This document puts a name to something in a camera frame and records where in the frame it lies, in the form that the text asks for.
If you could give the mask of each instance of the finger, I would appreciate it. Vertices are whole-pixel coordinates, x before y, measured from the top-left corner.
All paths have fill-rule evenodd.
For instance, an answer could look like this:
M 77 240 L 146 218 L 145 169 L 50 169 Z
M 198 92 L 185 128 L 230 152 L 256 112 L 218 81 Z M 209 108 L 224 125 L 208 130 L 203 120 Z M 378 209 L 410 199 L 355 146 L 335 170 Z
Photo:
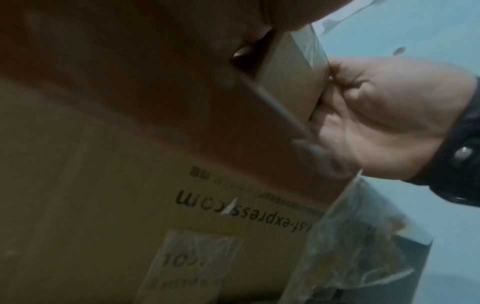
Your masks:
M 367 80 L 366 71 L 380 59 L 372 57 L 329 57 L 331 76 L 342 86 L 360 86 Z
M 260 0 L 265 21 L 280 31 L 294 31 L 340 9 L 352 0 Z

